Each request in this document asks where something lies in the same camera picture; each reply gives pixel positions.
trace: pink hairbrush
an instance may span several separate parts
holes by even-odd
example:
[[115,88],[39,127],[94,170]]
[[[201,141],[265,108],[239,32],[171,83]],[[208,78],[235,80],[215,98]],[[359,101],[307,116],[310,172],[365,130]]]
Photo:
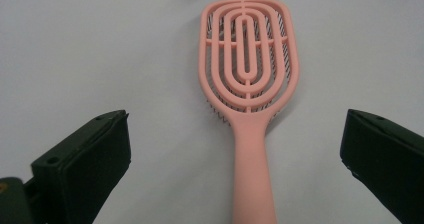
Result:
[[265,130],[299,79],[289,10],[275,0],[212,3],[199,44],[203,92],[235,135],[233,223],[277,223]]

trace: black object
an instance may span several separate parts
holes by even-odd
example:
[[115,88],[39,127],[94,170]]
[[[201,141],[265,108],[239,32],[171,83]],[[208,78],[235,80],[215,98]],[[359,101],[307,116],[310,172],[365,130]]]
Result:
[[423,137],[383,117],[349,110],[340,156],[402,223],[424,223]]
[[92,119],[35,160],[25,184],[0,179],[0,223],[93,223],[131,162],[127,117]]

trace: gray background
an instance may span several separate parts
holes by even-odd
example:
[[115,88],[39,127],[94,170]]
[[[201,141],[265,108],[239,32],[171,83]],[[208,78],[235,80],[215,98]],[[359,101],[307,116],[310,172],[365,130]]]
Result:
[[[233,136],[197,80],[217,0],[0,0],[0,176],[129,113],[132,163],[95,223],[230,223]],[[301,78],[266,137],[280,223],[399,223],[339,158],[346,111],[424,134],[424,0],[281,0]]]

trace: hairbrush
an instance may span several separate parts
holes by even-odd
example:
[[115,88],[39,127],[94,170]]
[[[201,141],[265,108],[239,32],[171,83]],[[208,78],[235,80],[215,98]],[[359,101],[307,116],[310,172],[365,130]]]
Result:
[[223,0],[201,16],[199,81],[235,136],[234,224],[277,223],[265,148],[299,64],[290,13],[275,0]]

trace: pink handle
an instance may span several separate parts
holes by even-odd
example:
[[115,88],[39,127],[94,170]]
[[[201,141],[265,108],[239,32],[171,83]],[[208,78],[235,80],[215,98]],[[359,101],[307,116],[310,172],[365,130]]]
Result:
[[263,126],[233,126],[236,139],[233,224],[277,223]]

